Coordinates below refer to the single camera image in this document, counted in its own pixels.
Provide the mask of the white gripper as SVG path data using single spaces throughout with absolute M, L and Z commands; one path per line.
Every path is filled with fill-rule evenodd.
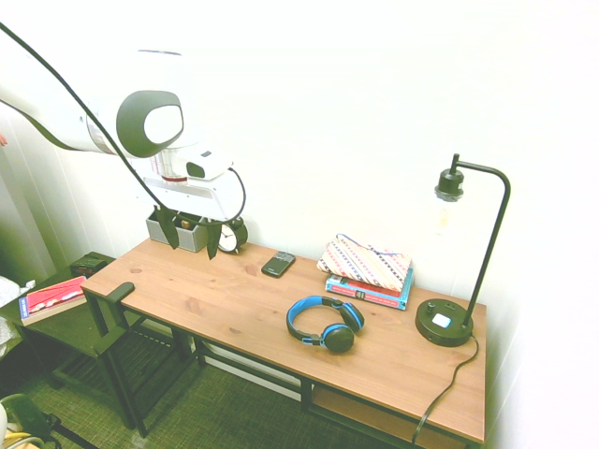
M 142 180 L 167 206 L 156 208 L 155 216 L 172 249 L 180 245 L 174 210 L 217 221 L 233 219 L 241 213 L 241 181 L 231 170 L 209 181 L 190 178 L 184 182 L 168 182 L 156 177 L 142 177 Z M 206 229 L 207 254 L 212 260 L 218 252 L 221 224 L 210 223 Z

